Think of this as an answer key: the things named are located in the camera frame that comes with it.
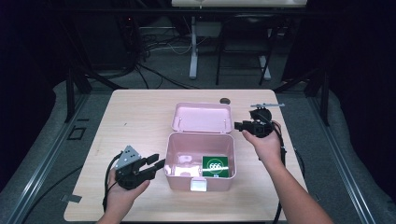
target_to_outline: human hand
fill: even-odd
[[[149,180],[130,190],[120,187],[119,184],[113,186],[114,183],[116,183],[116,170],[113,168],[109,173],[110,191],[107,194],[106,211],[97,223],[120,223],[131,210],[134,200],[149,186]]]
[[[273,121],[276,129],[280,133],[280,124]],[[262,161],[265,167],[273,163],[282,163],[280,157],[280,140],[275,131],[272,131],[268,136],[264,138],[258,138],[250,132],[243,130],[242,135],[246,140],[254,146],[259,159]]]

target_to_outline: pink plastic container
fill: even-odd
[[[236,174],[231,108],[224,104],[177,104],[165,166],[171,189],[225,191]],[[203,156],[227,157],[229,177],[203,176]]]

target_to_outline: wooden table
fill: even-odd
[[[67,221],[95,221],[103,214],[106,168],[114,156],[131,145],[143,157],[166,154],[176,104],[218,103],[228,98],[234,121],[250,120],[253,104],[277,104],[269,90],[120,90],[114,91],[102,118],[91,150],[73,191],[81,196],[64,212]],[[286,164],[306,189],[280,108],[269,107],[273,120],[282,126]],[[157,172],[148,189],[134,202],[124,221],[263,221],[273,220],[278,198],[270,176],[258,160],[252,145],[237,130],[234,138],[236,176],[231,189],[196,192],[169,188],[163,170]],[[285,220],[282,213],[280,220]]]

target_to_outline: green package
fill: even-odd
[[[230,176],[227,157],[203,156],[202,166],[203,166],[202,176],[211,176],[211,177]]]

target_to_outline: wrist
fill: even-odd
[[[267,169],[268,173],[272,173],[273,171],[279,169],[285,169],[285,165],[282,163],[281,160],[263,161],[262,164],[264,164],[265,169]]]
[[[121,220],[118,218],[111,216],[107,213],[104,213],[102,217],[96,222],[97,224],[120,224]]]

